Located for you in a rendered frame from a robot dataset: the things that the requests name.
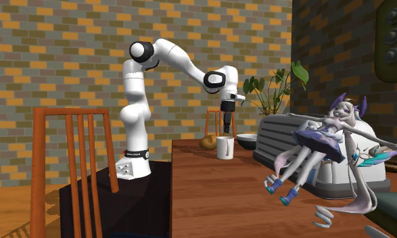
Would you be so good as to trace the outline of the white mug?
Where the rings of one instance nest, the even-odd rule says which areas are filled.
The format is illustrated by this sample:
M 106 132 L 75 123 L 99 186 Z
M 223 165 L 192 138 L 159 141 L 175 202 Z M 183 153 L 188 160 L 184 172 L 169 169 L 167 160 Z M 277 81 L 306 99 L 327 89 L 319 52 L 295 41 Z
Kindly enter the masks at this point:
M 235 140 L 233 137 L 217 137 L 217 158 L 220 160 L 232 160 Z

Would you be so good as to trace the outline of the green leafy plant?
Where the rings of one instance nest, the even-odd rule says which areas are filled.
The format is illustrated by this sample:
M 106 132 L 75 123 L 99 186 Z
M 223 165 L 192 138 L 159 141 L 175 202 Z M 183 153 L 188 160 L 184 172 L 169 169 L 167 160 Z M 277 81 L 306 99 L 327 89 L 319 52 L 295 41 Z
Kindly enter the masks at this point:
M 300 85 L 306 89 L 308 81 L 308 71 L 297 61 L 291 63 L 289 70 L 282 68 L 273 71 L 268 80 L 256 76 L 245 79 L 242 89 L 245 96 L 250 93 L 256 94 L 260 103 L 250 99 L 245 101 L 257 106 L 260 115 L 268 116 L 279 112 L 283 99 L 291 94 L 291 86 Z

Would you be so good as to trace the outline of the purple-dressed doll figure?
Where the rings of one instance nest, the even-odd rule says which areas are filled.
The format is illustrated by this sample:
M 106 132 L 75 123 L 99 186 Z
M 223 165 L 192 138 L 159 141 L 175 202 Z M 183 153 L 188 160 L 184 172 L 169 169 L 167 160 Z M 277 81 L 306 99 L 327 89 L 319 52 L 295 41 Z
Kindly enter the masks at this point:
M 315 223 L 315 225 L 328 229 L 333 218 L 332 211 L 349 214 L 366 214 L 374 211 L 377 207 L 377 198 L 365 182 L 360 168 L 389 160 L 397 154 L 397 144 L 356 128 L 356 122 L 361 120 L 366 108 L 366 99 L 363 99 L 359 105 L 353 105 L 346 95 L 342 94 L 332 103 L 329 115 L 324 118 L 289 113 L 289 117 L 307 120 L 308 126 L 291 133 L 297 145 L 276 157 L 274 164 L 276 175 L 266 177 L 264 181 L 266 190 L 273 194 L 304 159 L 307 159 L 294 187 L 286 196 L 279 198 L 283 205 L 287 206 L 298 196 L 298 191 L 307 181 L 314 166 L 324 160 L 338 164 L 347 160 L 348 172 L 354 175 L 357 184 L 357 190 L 352 190 L 354 200 L 343 207 L 317 206 L 315 215 L 322 218 L 325 223 Z

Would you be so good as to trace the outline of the dark green cushion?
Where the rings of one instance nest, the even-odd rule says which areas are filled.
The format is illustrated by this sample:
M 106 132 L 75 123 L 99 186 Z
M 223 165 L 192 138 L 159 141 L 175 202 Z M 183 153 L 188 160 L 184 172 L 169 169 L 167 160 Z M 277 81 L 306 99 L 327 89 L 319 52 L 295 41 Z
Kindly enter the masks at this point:
M 377 192 L 377 207 L 365 216 L 397 238 L 397 192 Z

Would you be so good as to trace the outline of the brown bread roll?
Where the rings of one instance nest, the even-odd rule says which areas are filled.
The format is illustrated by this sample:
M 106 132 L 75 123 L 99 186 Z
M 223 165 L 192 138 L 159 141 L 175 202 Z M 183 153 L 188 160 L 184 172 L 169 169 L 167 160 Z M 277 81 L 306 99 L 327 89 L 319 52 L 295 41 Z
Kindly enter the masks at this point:
M 206 150 L 216 149 L 217 146 L 216 138 L 217 138 L 216 135 L 207 135 L 200 140 L 199 146 L 202 149 L 206 149 Z

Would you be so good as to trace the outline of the orange wooden chair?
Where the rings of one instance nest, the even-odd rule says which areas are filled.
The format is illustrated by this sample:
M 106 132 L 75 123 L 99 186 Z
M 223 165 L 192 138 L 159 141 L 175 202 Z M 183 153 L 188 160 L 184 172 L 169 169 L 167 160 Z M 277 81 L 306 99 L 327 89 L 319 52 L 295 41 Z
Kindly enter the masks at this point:
M 72 195 L 74 238 L 82 238 L 81 224 L 85 225 L 85 237 L 102 238 L 101 217 L 95 169 L 95 141 L 93 116 L 103 116 L 103 127 L 108 156 L 108 172 L 112 193 L 118 192 L 114 147 L 109 111 L 82 108 L 34 108 L 32 136 L 32 178 L 30 201 L 30 238 L 45 238 L 45 119 L 47 116 L 64 115 L 68 142 L 68 159 Z M 81 188 L 84 219 L 80 219 L 78 181 L 74 148 L 73 116 L 77 116 Z
M 210 125 L 210 114 L 214 114 L 214 125 L 215 125 L 215 135 L 224 135 L 224 112 L 220 110 L 207 110 L 206 113 L 206 126 L 205 126 L 205 135 L 208 135 L 208 127 Z M 236 137 L 235 130 L 235 112 L 231 112 L 231 128 L 232 128 L 232 136 Z

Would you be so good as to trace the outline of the black robot stand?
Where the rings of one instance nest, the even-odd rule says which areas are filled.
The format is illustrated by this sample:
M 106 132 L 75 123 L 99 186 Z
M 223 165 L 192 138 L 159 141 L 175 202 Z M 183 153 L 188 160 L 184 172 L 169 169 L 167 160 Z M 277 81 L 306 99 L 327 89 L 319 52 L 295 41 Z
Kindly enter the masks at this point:
M 96 172 L 103 238 L 168 238 L 171 163 L 149 163 L 151 174 L 134 180 L 118 179 L 112 193 L 109 172 Z

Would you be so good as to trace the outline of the white and dark bowl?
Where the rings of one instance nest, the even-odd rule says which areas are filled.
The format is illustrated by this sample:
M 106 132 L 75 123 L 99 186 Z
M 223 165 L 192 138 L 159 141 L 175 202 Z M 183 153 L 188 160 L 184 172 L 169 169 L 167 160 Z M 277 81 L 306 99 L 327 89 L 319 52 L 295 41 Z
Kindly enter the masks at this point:
M 236 136 L 238 144 L 246 150 L 255 150 L 257 134 L 237 134 Z

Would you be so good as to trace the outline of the dark green panel with knobs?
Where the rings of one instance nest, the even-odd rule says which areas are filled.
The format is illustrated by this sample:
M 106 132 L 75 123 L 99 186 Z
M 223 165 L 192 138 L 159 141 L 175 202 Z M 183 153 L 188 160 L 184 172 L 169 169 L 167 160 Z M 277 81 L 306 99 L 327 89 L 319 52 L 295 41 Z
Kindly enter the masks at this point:
M 397 83 L 397 0 L 385 0 L 377 8 L 375 74 L 383 82 Z

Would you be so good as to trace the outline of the grey and white toaster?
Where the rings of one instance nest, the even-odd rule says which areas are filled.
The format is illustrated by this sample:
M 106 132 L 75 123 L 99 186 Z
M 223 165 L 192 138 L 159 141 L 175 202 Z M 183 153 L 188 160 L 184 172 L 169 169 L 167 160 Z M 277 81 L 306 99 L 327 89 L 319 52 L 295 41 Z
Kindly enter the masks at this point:
M 296 142 L 291 136 L 293 130 L 303 130 L 306 120 L 288 117 L 284 114 L 269 115 L 260 122 L 256 149 L 253 158 L 270 169 L 274 168 L 276 157 L 293 149 Z M 364 180 L 374 192 L 390 191 L 390 180 L 386 178 L 383 163 L 360 168 Z M 352 197 L 351 186 L 357 188 L 356 180 L 348 171 L 348 161 L 313 167 L 303 189 L 324 199 L 346 199 Z

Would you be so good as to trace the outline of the brown wooden table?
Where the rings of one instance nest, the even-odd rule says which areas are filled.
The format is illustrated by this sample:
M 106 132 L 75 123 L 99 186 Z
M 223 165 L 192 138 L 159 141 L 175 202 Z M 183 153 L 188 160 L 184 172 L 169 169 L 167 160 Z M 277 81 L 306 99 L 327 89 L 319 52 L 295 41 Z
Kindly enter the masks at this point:
M 171 238 L 369 238 L 364 227 L 377 226 L 363 215 L 336 212 L 330 228 L 316 227 L 317 205 L 349 201 L 301 190 L 284 206 L 279 196 L 293 184 L 286 181 L 271 195 L 263 185 L 270 174 L 238 145 L 232 160 L 219 160 L 197 139 L 172 141 Z

